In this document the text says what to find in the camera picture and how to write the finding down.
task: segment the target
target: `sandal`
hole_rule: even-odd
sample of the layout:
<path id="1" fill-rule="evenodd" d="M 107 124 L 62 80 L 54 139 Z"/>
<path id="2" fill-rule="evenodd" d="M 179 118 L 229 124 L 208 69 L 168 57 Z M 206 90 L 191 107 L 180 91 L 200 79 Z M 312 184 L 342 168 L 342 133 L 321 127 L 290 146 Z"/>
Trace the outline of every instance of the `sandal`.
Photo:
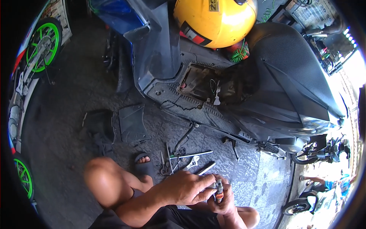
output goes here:
<path id="1" fill-rule="evenodd" d="M 145 162 L 145 163 L 141 163 L 138 164 L 138 160 L 143 158 L 143 157 L 149 157 L 150 161 L 149 162 Z M 147 153 L 140 153 L 139 155 L 137 155 L 137 157 L 135 158 L 135 172 L 138 175 L 148 175 L 153 177 L 155 174 L 154 171 L 154 164 L 151 161 L 151 156 Z"/>

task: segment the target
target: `yellow helmet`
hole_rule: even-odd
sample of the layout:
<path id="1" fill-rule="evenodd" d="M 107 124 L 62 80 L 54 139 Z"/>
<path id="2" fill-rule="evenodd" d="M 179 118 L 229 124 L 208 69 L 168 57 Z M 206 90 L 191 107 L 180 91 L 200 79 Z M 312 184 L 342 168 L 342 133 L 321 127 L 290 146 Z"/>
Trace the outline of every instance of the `yellow helmet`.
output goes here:
<path id="1" fill-rule="evenodd" d="M 174 18 L 190 40 L 208 48 L 241 41 L 257 17 L 257 0 L 177 0 Z"/>

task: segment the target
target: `tiled floor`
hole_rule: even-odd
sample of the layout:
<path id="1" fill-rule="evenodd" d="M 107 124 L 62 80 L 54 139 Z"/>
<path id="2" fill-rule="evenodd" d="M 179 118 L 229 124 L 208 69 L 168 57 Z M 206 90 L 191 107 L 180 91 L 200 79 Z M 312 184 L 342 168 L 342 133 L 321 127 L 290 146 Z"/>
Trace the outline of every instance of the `tiled floor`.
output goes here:
<path id="1" fill-rule="evenodd" d="M 144 143 L 122 143 L 118 120 L 114 122 L 117 138 L 114 156 L 123 168 L 130 169 L 132 154 L 152 154 L 156 171 L 160 169 L 160 151 L 165 142 L 171 147 L 188 130 L 189 123 L 160 110 L 136 90 L 127 97 L 114 94 L 116 81 L 102 65 L 106 32 L 95 21 L 80 21 L 73 28 L 71 42 L 57 58 L 51 78 L 54 86 L 39 84 L 32 97 L 22 136 L 22 153 L 29 158 L 35 182 L 35 199 L 40 215 L 52 228 L 87 228 L 102 209 L 83 181 L 83 166 L 96 153 L 86 148 L 79 133 L 86 111 L 144 103 L 143 122 L 152 138 Z M 237 206 L 255 207 L 261 215 L 257 228 L 273 228 L 291 183 L 289 160 L 259 154 L 239 145 L 237 162 L 230 144 L 222 144 L 220 134 L 201 126 L 184 146 L 187 153 L 213 150 L 201 157 L 198 171 L 213 160 L 210 172 L 220 173 L 231 181 Z M 156 175 L 155 182 L 162 177 Z"/>

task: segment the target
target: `motorcycle wheel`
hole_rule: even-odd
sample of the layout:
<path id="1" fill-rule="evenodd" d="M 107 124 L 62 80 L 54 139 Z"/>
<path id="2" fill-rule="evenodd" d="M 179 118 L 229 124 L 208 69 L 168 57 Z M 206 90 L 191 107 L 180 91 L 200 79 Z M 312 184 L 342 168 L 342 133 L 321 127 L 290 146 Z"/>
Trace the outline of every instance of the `motorcycle wheel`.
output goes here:
<path id="1" fill-rule="evenodd" d="M 51 43 L 50 47 L 44 51 L 45 61 L 37 61 L 35 67 L 32 69 L 35 73 L 45 70 L 45 64 L 47 66 L 50 65 L 56 55 L 60 52 L 62 43 L 62 27 L 60 22 L 55 18 L 44 18 L 37 23 L 32 34 L 32 39 L 29 41 L 27 47 L 27 64 L 29 64 L 32 58 L 37 55 L 39 49 L 38 45 L 49 42 Z"/>
<path id="2" fill-rule="evenodd" d="M 33 200 L 34 196 L 34 186 L 33 186 L 33 178 L 30 173 L 29 166 L 21 157 L 20 153 L 16 152 L 14 155 L 14 165 L 16 170 L 18 171 L 19 179 L 27 192 L 27 197 L 30 200 Z"/>
<path id="3" fill-rule="evenodd" d="M 304 212 L 310 209 L 310 204 L 307 201 L 307 198 L 299 198 L 288 202 L 285 206 L 282 207 L 282 213 L 284 215 L 295 215 L 300 212 Z"/>
<path id="4" fill-rule="evenodd" d="M 296 163 L 296 164 L 299 164 L 299 165 L 306 165 L 306 164 L 311 164 L 311 163 L 314 163 L 318 158 L 309 158 L 309 159 L 306 159 L 306 160 L 302 160 L 300 159 L 296 153 L 294 154 L 291 154 L 291 158 L 292 160 Z"/>

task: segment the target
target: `green wheel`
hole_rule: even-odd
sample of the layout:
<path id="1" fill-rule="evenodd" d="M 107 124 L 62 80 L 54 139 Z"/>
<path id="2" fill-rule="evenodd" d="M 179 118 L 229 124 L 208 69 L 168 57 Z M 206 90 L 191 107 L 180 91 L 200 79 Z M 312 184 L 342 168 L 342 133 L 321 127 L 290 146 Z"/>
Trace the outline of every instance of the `green wheel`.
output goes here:
<path id="1" fill-rule="evenodd" d="M 61 43 L 62 27 L 60 22 L 55 18 L 44 18 L 40 20 L 34 28 L 32 38 L 28 44 L 26 52 L 27 65 L 38 54 L 41 45 L 46 45 L 47 48 L 37 60 L 32 71 L 38 73 L 45 70 L 45 64 L 48 66 L 53 62 L 61 48 Z"/>
<path id="2" fill-rule="evenodd" d="M 18 171 L 19 179 L 27 192 L 27 197 L 30 200 L 33 200 L 34 196 L 34 186 L 32 175 L 29 170 L 29 166 L 26 165 L 24 160 L 21 158 L 19 153 L 15 153 L 14 155 L 14 165 L 16 170 Z"/>

